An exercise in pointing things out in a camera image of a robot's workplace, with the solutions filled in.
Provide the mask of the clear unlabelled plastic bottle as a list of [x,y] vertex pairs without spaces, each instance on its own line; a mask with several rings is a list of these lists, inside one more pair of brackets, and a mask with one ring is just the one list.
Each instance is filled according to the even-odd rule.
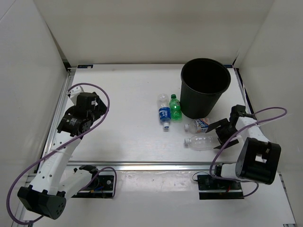
[[213,136],[192,136],[184,139],[184,145],[187,148],[204,151],[213,150],[220,145],[216,137]]

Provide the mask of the white orange label bottle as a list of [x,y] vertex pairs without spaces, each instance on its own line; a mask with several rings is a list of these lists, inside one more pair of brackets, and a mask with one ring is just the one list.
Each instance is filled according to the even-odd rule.
[[210,124],[211,120],[209,118],[198,118],[194,119],[191,123],[185,124],[184,129],[186,132],[190,132],[192,134],[205,133]]

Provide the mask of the blue label water bottle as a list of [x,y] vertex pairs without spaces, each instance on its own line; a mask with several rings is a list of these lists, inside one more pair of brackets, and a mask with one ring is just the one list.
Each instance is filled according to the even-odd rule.
[[168,131],[171,121],[171,111],[169,106],[169,98],[166,94],[160,94],[158,97],[158,114],[159,121],[164,131]]

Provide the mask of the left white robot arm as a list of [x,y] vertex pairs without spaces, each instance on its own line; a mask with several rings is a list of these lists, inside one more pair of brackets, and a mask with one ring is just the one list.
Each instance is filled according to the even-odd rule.
[[94,174],[96,170],[85,167],[60,181],[72,153],[83,138],[82,134],[88,132],[107,110],[96,92],[73,89],[69,96],[73,106],[66,110],[57,127],[53,151],[29,186],[21,187],[17,193],[28,211],[51,219],[61,216],[67,200],[81,188],[95,189],[99,184],[99,177]]

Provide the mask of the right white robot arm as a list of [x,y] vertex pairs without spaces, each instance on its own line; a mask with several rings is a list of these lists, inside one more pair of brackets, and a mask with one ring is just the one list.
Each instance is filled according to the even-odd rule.
[[238,143],[237,136],[244,142],[239,157],[232,164],[211,164],[209,174],[213,185],[218,189],[225,188],[230,181],[256,182],[272,184],[281,154],[279,144],[271,142],[260,130],[254,114],[246,112],[242,105],[232,107],[230,118],[222,119],[208,126],[208,132],[215,130],[220,146],[215,158],[222,152]]

